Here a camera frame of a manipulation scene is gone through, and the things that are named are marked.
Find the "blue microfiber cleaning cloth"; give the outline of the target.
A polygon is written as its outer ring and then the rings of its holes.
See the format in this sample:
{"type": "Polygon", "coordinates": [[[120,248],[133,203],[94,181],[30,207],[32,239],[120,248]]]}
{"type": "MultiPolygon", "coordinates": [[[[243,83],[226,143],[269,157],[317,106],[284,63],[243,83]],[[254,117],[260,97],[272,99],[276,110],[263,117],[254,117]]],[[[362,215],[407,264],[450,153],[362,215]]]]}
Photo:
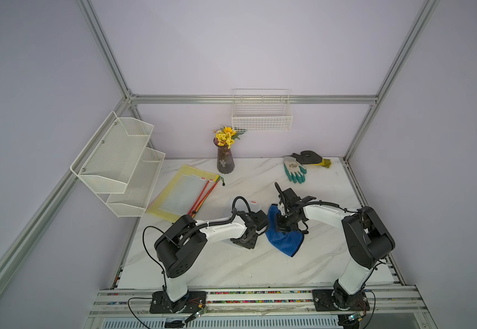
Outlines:
{"type": "Polygon", "coordinates": [[[271,204],[267,213],[269,228],[265,235],[270,244],[289,257],[293,257],[299,251],[304,242],[304,234],[302,232],[292,231],[290,233],[278,232],[275,229],[276,216],[281,211],[276,204],[271,204]]]}

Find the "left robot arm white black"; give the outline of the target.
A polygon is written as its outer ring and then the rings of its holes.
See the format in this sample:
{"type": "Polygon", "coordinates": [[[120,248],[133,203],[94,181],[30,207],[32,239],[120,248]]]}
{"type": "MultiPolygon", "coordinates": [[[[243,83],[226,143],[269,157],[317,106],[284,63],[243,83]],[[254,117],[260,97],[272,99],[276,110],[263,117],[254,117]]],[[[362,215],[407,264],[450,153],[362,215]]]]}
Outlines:
{"type": "Polygon", "coordinates": [[[164,268],[164,292],[169,301],[176,303],[188,296],[184,275],[206,245],[230,241],[242,248],[253,249],[258,237],[268,227],[268,216],[263,211],[246,212],[234,208],[229,218],[208,222],[196,221],[190,215],[180,217],[154,244],[164,268]]]}

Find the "red zipper mesh document bag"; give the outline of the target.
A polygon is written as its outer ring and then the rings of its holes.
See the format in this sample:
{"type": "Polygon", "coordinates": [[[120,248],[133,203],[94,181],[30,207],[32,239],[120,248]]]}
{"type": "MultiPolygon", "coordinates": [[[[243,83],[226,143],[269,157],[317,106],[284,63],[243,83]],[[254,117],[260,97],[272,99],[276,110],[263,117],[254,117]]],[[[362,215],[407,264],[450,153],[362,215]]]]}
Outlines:
{"type": "Polygon", "coordinates": [[[220,175],[218,175],[216,177],[216,179],[208,180],[205,183],[205,185],[203,186],[203,188],[201,190],[201,193],[199,194],[199,196],[195,200],[194,204],[192,205],[192,207],[188,211],[188,214],[191,217],[194,217],[199,212],[199,209],[201,208],[202,204],[205,202],[205,200],[207,199],[209,194],[212,193],[212,191],[215,189],[215,187],[218,185],[218,183],[221,181],[221,179],[222,179],[222,177],[220,175]]]}

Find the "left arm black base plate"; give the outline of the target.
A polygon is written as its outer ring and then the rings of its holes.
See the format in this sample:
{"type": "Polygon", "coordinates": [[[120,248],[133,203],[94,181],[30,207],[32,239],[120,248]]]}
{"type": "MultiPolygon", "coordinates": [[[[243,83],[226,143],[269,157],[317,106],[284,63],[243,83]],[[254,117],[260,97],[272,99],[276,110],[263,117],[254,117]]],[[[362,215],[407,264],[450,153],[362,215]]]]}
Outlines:
{"type": "Polygon", "coordinates": [[[172,302],[166,292],[157,291],[152,294],[149,312],[151,314],[195,313],[205,306],[206,300],[206,291],[188,291],[176,302],[172,302]]]}

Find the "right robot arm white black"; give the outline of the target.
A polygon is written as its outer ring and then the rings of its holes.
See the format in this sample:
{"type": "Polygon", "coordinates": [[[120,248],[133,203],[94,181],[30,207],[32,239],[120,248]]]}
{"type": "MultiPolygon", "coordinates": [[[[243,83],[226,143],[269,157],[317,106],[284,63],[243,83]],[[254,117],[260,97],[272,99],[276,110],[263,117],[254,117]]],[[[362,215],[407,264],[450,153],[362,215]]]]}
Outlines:
{"type": "Polygon", "coordinates": [[[308,221],[324,223],[345,235],[351,260],[334,283],[334,295],[348,299],[359,294],[378,263],[395,249],[395,241],[376,211],[363,206],[350,211],[315,197],[300,198],[293,189],[283,191],[275,184],[279,203],[269,209],[269,242],[293,257],[304,243],[305,231],[299,224],[308,221]]]}

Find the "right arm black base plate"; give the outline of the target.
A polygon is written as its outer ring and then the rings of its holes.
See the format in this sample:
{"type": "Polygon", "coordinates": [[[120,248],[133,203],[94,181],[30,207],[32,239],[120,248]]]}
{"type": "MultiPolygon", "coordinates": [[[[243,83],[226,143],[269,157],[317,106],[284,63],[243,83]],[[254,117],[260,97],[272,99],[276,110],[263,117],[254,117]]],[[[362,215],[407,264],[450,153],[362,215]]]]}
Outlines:
{"type": "Polygon", "coordinates": [[[312,300],[316,311],[369,311],[370,305],[363,290],[349,295],[342,289],[314,289],[312,300]]]}

